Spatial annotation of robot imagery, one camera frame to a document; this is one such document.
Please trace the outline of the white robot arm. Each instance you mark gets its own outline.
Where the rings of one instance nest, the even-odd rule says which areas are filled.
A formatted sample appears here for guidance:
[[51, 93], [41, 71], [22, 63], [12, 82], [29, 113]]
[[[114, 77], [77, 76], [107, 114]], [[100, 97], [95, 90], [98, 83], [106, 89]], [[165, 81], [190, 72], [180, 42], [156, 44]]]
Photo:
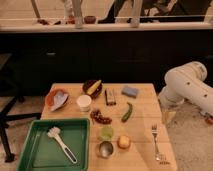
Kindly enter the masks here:
[[213, 87], [204, 83], [207, 69], [198, 61], [172, 68], [164, 76], [165, 86], [158, 95], [162, 122], [167, 124], [175, 116], [173, 107], [186, 99], [201, 109], [206, 121], [213, 121]]

